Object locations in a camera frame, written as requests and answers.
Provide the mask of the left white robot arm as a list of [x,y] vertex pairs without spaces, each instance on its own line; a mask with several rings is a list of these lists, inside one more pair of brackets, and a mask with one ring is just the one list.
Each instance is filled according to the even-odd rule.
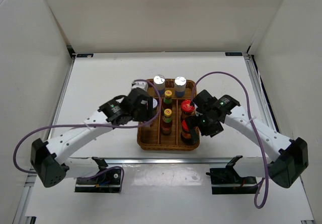
[[32,143],[31,164],[44,187],[53,187],[65,178],[91,180],[100,184],[109,170],[98,157],[73,159],[71,155],[118,126],[129,128],[128,122],[148,122],[155,116],[152,97],[113,99],[99,107],[80,127],[73,127],[58,137]]

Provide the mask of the red lid chili jar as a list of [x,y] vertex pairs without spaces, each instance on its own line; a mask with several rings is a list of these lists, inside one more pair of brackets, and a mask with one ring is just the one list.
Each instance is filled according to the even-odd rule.
[[181,103],[181,121],[189,116],[195,115],[195,106],[191,102],[191,100],[184,100]]
[[182,121],[181,141],[187,145],[193,144],[192,136],[185,120]]

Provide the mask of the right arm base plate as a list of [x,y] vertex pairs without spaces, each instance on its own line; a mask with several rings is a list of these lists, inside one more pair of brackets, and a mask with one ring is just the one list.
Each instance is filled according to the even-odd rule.
[[226,168],[211,168],[206,175],[213,195],[255,194],[259,186],[255,177],[237,177]]

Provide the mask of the silver lid spice jar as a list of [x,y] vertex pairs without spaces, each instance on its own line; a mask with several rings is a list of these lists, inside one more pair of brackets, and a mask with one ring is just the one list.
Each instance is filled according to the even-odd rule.
[[176,77],[174,81],[175,95],[181,98],[185,95],[187,80],[185,77]]
[[160,96],[163,96],[165,94],[165,90],[166,90],[165,77],[161,74],[154,76],[153,84],[156,87],[156,89],[158,90],[158,93],[160,94]]

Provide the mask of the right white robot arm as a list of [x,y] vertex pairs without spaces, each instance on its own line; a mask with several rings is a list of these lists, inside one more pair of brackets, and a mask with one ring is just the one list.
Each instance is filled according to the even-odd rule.
[[268,164],[269,177],[279,186],[289,188],[308,167],[308,147],[305,140],[284,136],[264,123],[249,119],[246,110],[229,95],[220,99],[206,90],[193,100],[198,115],[186,117],[192,142],[199,140],[195,128],[202,136],[214,137],[223,132],[223,125],[234,128],[257,146],[264,148],[271,162]]

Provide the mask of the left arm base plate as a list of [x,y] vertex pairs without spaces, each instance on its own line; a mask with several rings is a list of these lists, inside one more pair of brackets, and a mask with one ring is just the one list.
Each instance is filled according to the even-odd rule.
[[121,166],[109,167],[94,178],[77,178],[75,193],[121,193],[125,171]]

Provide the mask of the purple lid jar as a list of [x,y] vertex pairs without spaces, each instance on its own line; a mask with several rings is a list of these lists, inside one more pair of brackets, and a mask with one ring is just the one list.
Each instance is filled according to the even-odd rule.
[[155,98],[153,98],[152,100],[152,107],[153,107],[153,112],[156,113],[158,108],[158,100]]
[[154,123],[155,123],[155,120],[154,120],[154,121],[151,121],[151,122],[150,122],[149,124],[147,124],[145,127],[153,127]]

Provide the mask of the sauce bottle yellow cap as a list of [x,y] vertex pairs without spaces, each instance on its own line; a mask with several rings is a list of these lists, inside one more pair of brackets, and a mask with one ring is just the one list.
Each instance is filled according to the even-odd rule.
[[172,132],[172,110],[167,108],[163,112],[163,118],[161,122],[161,131],[164,135],[169,135]]
[[172,110],[173,107],[173,93],[171,90],[166,90],[164,94],[164,99],[162,102],[162,112],[166,109]]

